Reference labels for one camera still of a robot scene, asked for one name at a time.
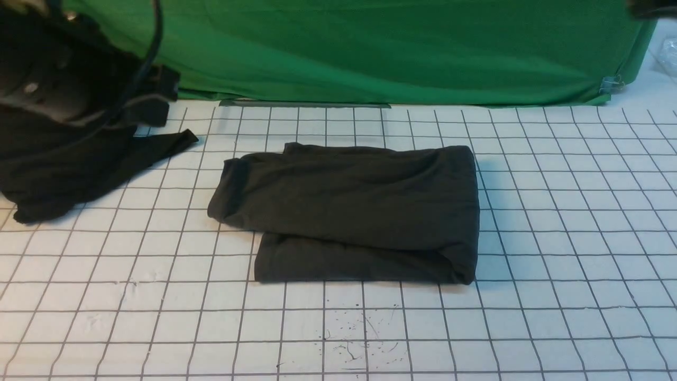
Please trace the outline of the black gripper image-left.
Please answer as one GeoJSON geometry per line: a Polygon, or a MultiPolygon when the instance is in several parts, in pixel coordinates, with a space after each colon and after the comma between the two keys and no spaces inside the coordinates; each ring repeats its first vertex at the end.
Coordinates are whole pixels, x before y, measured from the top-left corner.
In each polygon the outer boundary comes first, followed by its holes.
{"type": "Polygon", "coordinates": [[[122,118],[128,124],[164,127],[169,108],[178,99],[180,74],[166,65],[154,66],[126,101],[122,118]]]}

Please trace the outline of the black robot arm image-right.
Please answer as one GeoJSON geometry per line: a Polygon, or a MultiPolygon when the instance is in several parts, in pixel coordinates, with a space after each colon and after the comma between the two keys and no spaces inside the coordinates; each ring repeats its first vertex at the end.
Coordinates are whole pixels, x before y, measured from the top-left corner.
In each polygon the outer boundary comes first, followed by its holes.
{"type": "Polygon", "coordinates": [[[676,0],[629,0],[626,5],[634,19],[676,19],[676,0]]]}

